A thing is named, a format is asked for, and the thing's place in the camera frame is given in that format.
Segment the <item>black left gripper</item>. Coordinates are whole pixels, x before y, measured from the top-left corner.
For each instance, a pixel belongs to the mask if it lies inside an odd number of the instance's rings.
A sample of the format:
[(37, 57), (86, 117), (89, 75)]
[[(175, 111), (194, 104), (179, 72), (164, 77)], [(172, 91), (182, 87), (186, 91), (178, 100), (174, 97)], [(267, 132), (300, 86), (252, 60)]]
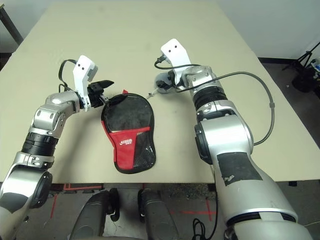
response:
[(109, 102), (109, 99), (103, 94), (103, 92), (104, 89), (113, 84), (114, 82), (111, 80), (101, 80), (88, 85), (87, 93), (91, 107), (98, 108)]

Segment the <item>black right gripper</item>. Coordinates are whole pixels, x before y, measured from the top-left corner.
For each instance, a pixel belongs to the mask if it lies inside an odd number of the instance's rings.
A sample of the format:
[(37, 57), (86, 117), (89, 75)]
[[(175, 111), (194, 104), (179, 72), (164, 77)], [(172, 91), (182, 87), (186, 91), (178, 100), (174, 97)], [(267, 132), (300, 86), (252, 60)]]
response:
[(181, 81), (181, 73), (178, 71), (176, 72), (174, 69), (171, 69), (169, 72), (168, 72), (168, 80), (170, 82), (170, 84), (167, 84), (167, 83), (163, 83), (162, 84), (162, 89), (164, 91), (170, 91), (171, 89), (178, 89), (181, 84), (180, 84), (180, 81)]

